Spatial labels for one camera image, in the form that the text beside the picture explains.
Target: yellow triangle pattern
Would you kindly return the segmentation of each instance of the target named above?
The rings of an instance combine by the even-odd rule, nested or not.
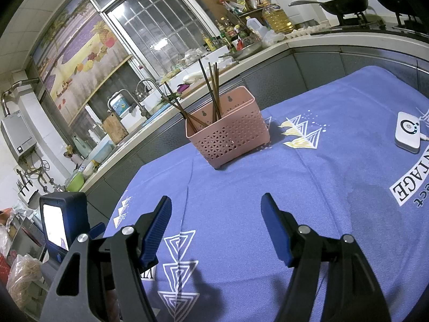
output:
[[[289,120],[288,121],[284,121],[279,127],[280,128],[283,128],[283,127],[293,127],[293,123],[290,122]]]
[[[311,144],[307,139],[304,137],[296,138],[292,142],[286,142],[283,143],[291,148],[298,149],[298,148],[308,148],[308,149],[315,149],[313,144]]]
[[[302,137],[302,133],[295,127],[289,128],[286,132],[281,133],[284,136],[299,136]]]

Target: drain pipe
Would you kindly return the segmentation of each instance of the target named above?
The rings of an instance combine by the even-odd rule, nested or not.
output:
[[[14,91],[14,89],[16,89],[16,87],[30,85],[32,83],[38,83],[38,82],[39,82],[39,78],[29,78],[29,79],[26,79],[26,80],[21,80],[21,81],[15,82],[7,91],[5,91],[5,92],[2,93],[2,95],[1,95],[1,106],[3,108],[4,117],[10,115],[10,111],[9,111],[7,105],[6,105],[5,98],[9,94],[12,94],[12,92]]]

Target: small screen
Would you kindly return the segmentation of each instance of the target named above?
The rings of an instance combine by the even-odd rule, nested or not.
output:
[[[43,205],[43,217],[45,219],[48,240],[57,246],[69,250],[64,229],[63,212],[60,207]]]

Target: ceiling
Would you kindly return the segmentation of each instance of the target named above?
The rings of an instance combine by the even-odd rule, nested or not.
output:
[[[39,34],[65,0],[24,0],[0,38],[0,80],[23,70]]]

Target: screw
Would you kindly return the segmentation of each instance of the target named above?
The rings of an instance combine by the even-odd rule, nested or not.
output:
[[[122,233],[124,235],[131,235],[134,232],[134,228],[132,226],[126,226],[122,229]]]
[[[343,240],[346,243],[353,243],[354,242],[354,237],[352,235],[344,235],[343,236]]]
[[[307,225],[300,225],[298,227],[299,233],[308,234],[310,233],[311,229]]]
[[[80,242],[80,243],[86,242],[87,240],[88,240],[88,235],[85,233],[81,233],[78,236],[78,242]]]

